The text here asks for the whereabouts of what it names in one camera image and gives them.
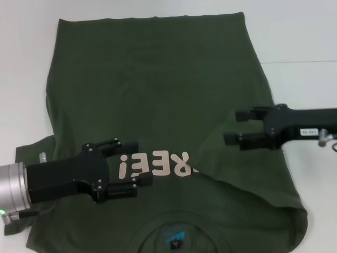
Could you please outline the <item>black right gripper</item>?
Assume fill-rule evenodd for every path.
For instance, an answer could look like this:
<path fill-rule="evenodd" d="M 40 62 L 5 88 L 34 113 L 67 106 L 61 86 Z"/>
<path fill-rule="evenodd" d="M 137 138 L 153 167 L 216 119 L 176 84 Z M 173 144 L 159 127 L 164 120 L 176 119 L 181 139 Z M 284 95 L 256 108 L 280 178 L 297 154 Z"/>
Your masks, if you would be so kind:
<path fill-rule="evenodd" d="M 320 147 L 337 140 L 337 109 L 294 110 L 286 104 L 274 108 L 257 106 L 248 111 L 235 111 L 237 122 L 263 121 L 264 132 L 225 133 L 226 145 L 241 151 L 279 149 L 294 140 L 318 140 Z"/>

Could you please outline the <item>dark green printed t-shirt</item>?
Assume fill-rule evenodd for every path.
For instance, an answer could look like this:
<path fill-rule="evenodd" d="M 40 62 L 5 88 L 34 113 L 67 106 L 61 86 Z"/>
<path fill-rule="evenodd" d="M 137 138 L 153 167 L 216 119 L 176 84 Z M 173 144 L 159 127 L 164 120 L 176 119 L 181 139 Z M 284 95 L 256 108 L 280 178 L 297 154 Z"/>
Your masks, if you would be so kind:
<path fill-rule="evenodd" d="M 112 180 L 153 173 L 136 198 L 96 204 L 85 194 L 40 204 L 30 227 L 37 253 L 289 253 L 307 212 L 283 152 L 240 151 L 225 132 L 258 132 L 235 112 L 272 106 L 243 13 L 60 20 L 46 86 L 54 134 L 16 160 L 78 154 L 83 144 L 137 141 L 108 160 Z"/>

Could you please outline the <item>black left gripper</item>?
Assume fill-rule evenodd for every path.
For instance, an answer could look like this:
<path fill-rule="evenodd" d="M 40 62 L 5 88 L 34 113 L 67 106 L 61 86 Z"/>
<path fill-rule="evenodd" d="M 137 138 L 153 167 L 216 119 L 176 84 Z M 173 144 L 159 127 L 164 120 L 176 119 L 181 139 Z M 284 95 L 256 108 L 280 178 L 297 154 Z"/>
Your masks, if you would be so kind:
<path fill-rule="evenodd" d="M 107 157 L 138 153 L 138 142 L 123 143 L 113 138 L 84 147 L 76 156 L 27 166 L 27 188 L 31 203 L 88 194 L 93 201 L 136 198 L 139 188 L 151 186 L 153 176 L 133 177 L 109 183 Z"/>

